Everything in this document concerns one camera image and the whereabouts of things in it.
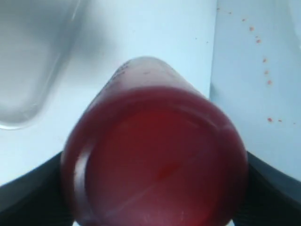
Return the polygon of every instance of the plastic bottle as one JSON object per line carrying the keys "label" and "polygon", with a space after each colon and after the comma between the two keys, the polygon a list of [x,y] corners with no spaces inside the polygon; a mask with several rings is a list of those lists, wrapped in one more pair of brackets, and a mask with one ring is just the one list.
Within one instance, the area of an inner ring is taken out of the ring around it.
{"label": "plastic bottle", "polygon": [[62,155],[83,226],[222,226],[244,197],[247,156],[230,120],[161,60],[121,66]]}

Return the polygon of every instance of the red liquid bottle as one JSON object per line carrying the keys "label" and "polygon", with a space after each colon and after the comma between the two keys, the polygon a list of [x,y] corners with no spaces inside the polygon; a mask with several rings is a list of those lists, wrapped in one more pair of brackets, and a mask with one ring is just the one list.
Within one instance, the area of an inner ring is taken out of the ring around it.
{"label": "red liquid bottle", "polygon": [[61,170],[83,226],[223,226],[248,165],[230,120],[166,63],[141,57],[83,114]]}

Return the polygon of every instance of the red liquid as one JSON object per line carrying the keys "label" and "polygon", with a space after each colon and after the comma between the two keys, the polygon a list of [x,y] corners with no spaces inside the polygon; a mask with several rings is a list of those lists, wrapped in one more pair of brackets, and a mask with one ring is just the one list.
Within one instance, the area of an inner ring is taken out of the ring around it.
{"label": "red liquid", "polygon": [[62,156],[83,226],[222,226],[247,158],[229,119],[153,58],[129,62],[94,100]]}

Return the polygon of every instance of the bottle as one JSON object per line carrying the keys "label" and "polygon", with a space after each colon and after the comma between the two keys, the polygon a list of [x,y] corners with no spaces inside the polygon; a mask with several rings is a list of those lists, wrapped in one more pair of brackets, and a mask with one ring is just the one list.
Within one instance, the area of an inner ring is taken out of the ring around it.
{"label": "bottle", "polygon": [[61,158],[82,226],[222,226],[242,201],[247,155],[231,121],[165,62],[126,62]]}

